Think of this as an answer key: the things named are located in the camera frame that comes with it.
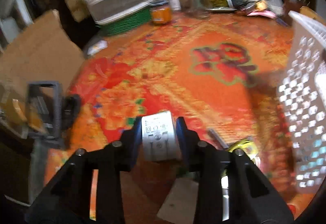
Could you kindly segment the white plug charger adapter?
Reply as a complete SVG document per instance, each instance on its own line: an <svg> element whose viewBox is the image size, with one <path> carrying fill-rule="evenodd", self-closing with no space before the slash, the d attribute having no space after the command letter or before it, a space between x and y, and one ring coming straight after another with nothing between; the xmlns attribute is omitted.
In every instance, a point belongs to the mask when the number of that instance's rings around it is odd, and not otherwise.
<svg viewBox="0 0 326 224"><path fill-rule="evenodd" d="M144 159L150 162L180 160L174 121L170 111L141 118Z"/></svg>

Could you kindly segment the white perforated plastic basket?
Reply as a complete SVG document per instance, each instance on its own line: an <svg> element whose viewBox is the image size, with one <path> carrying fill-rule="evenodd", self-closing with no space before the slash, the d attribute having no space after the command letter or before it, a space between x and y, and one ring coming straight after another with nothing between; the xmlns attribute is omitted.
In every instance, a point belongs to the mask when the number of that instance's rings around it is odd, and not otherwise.
<svg viewBox="0 0 326 224"><path fill-rule="evenodd" d="M277 96L292 140L296 188L315 193L325 178L325 25L290 11L294 37Z"/></svg>

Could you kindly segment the yellow snack packet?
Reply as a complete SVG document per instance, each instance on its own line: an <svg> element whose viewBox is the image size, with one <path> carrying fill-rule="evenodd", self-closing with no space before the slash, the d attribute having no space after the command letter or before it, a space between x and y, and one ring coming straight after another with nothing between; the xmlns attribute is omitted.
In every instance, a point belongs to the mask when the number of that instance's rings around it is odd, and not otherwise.
<svg viewBox="0 0 326 224"><path fill-rule="evenodd" d="M235 149L241 149L242 151L244 151L247 156L254 162L256 163L256 158L258 158L258 147L257 145L254 143L254 140L251 136L248 136L242 140L237 141L236 143L234 143L233 145L231 145L227 151L228 152L233 152Z"/></svg>

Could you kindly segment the white foam block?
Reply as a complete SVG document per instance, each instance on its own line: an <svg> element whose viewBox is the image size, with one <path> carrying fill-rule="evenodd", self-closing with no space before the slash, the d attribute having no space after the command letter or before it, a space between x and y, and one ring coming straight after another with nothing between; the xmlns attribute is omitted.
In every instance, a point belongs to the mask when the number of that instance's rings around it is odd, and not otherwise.
<svg viewBox="0 0 326 224"><path fill-rule="evenodd" d="M197 193L198 183L188 178L177 178L157 217L170 223L193 223Z"/></svg>

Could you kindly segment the orange floral tablecloth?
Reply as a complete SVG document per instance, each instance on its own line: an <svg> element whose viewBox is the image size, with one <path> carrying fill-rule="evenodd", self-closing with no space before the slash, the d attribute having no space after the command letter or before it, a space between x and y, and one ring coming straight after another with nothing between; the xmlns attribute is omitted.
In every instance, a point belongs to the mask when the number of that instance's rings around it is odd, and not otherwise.
<svg viewBox="0 0 326 224"><path fill-rule="evenodd" d="M213 128L229 144L252 136L261 168L298 216L312 195L296 192L290 135L276 96L293 31L271 19L216 14L199 20L176 14L170 24L146 24L105 38L70 85L82 108L70 147L51 150L45 181L78 148L117 140L140 115L170 111L210 141Z"/></svg>

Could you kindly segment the brown cardboard box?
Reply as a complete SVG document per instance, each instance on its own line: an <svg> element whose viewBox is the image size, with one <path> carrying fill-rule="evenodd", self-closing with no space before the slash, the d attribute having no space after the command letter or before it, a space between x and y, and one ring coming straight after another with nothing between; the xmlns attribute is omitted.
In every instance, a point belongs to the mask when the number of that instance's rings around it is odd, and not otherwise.
<svg viewBox="0 0 326 224"><path fill-rule="evenodd" d="M85 62L65 33L57 10L40 16L1 55L1 81L26 96L29 82L58 81L66 93Z"/></svg>

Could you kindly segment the green plastic basket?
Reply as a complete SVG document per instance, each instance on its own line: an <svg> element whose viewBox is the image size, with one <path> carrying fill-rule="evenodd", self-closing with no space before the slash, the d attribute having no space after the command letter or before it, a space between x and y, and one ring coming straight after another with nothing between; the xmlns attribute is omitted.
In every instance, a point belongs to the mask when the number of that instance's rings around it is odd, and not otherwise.
<svg viewBox="0 0 326 224"><path fill-rule="evenodd" d="M145 23L148 23L150 20L150 8L146 7L118 21L106 25L98 25L98 27L100 28L102 35L114 36L135 29Z"/></svg>

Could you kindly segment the empty clear glass jar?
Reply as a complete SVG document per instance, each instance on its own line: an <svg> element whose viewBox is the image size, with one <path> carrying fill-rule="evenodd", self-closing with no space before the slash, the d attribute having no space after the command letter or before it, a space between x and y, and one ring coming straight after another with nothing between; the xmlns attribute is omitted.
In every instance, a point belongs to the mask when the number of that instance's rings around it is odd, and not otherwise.
<svg viewBox="0 0 326 224"><path fill-rule="evenodd" d="M187 14L193 18L207 19L210 15L208 10L209 5L209 0L189 0L189 9Z"/></svg>

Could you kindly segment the small orange jam jar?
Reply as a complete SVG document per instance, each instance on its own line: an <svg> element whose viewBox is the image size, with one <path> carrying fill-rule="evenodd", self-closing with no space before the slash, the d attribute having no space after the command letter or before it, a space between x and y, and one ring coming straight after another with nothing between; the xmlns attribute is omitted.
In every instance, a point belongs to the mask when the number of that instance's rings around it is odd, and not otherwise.
<svg viewBox="0 0 326 224"><path fill-rule="evenodd" d="M155 24L168 24L172 20L172 11L167 0L159 0L150 4L151 20Z"/></svg>

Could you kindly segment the grey plastic frame tool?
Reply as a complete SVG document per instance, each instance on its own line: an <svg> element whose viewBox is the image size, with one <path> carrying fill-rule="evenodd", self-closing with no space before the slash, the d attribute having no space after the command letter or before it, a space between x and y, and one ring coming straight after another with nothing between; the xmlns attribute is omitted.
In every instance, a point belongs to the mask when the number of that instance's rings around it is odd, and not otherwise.
<svg viewBox="0 0 326 224"><path fill-rule="evenodd" d="M49 148L66 149L65 132L79 115L81 97L65 96L58 81L35 81L28 83L26 103L28 137Z"/></svg>

